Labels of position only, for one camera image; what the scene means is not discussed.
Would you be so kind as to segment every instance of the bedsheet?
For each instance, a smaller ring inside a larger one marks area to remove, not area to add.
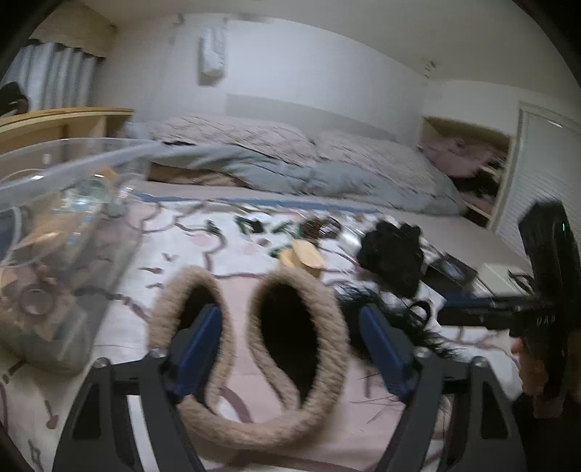
[[[149,309],[164,283],[185,264],[205,267],[218,279],[231,310],[236,336],[236,363],[223,390],[219,410],[220,414],[242,422],[264,421],[279,413],[278,401],[245,349],[243,329],[252,288],[278,264],[268,253],[287,244],[289,237],[272,233],[244,235],[234,216],[256,216],[277,225],[314,215],[331,215],[363,230],[371,228],[380,218],[390,219],[377,210],[256,207],[219,201],[151,201],[141,203],[139,211],[142,244],[116,289],[95,340],[92,358],[108,357],[119,363],[143,357]],[[219,228],[218,234],[207,231],[207,221]],[[437,257],[428,241],[422,244],[428,259]],[[324,284],[333,287],[355,283],[359,278],[353,259],[335,241],[324,241],[322,254],[326,259]],[[435,311],[443,303],[442,297],[425,285],[420,287],[418,297],[430,300]],[[389,296],[386,301],[397,302]],[[443,328],[435,319],[430,320],[429,326],[449,339],[463,358],[487,357],[505,393],[510,398],[520,394],[518,364],[510,353],[507,332]],[[62,427],[88,368],[73,378],[59,377],[0,349],[0,421],[23,456],[39,472],[52,469]],[[130,398],[129,404],[144,469],[155,471],[157,465],[139,402]],[[208,470],[367,472],[382,456],[402,410],[403,405],[389,395],[374,369],[353,357],[338,405],[325,427],[309,441],[269,453],[226,450],[199,438],[193,443]],[[437,467],[449,413],[450,402],[444,397],[426,457],[426,471]]]

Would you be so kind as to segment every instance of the open cabinet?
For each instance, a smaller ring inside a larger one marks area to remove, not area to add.
[[[460,138],[467,145],[482,143],[493,146],[504,159],[479,166],[474,178],[453,178],[466,203],[465,217],[484,228],[492,228],[506,192],[514,139],[501,131],[464,121],[426,116],[423,119],[419,147],[426,152],[430,143],[443,138]]]

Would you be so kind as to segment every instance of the clear plastic storage bin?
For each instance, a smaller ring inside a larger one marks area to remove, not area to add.
[[[43,369],[83,368],[141,238],[133,184],[160,146],[74,138],[0,156],[2,346]]]

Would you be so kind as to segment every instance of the black device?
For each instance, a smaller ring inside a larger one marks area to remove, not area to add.
[[[581,267],[575,237],[563,204],[535,203],[519,223],[533,267],[530,296],[450,298],[438,313],[442,325],[510,329],[522,337],[548,374],[543,397],[562,391],[569,333],[581,328]]]
[[[422,282],[446,297],[450,294],[466,293],[476,274],[473,268],[450,254],[445,254],[428,266]]]

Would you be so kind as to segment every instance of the pink fabric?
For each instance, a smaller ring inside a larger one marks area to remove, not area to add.
[[[482,165],[505,156],[490,144],[469,144],[462,138],[432,141],[425,147],[424,154],[450,177],[474,177]]]

